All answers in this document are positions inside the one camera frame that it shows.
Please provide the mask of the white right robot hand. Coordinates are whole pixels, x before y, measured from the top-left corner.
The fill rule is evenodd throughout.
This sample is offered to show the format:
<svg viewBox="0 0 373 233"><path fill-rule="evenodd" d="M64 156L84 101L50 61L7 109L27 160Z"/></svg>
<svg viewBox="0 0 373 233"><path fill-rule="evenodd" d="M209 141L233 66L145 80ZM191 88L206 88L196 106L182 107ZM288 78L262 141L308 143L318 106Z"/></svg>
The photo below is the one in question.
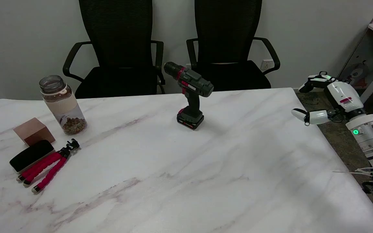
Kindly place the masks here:
<svg viewBox="0 0 373 233"><path fill-rule="evenodd" d="M303 121L306 126L324 124L330 121L335 123L344 120L350 121L355 117L366 115L358 93L350 84L327 75L327 72L320 72L318 75L308 76L307 82L300 86L299 92L308 93L315 88L323 89L332 108L313 112L298 108L293 109L291 111L292 115Z"/></svg>

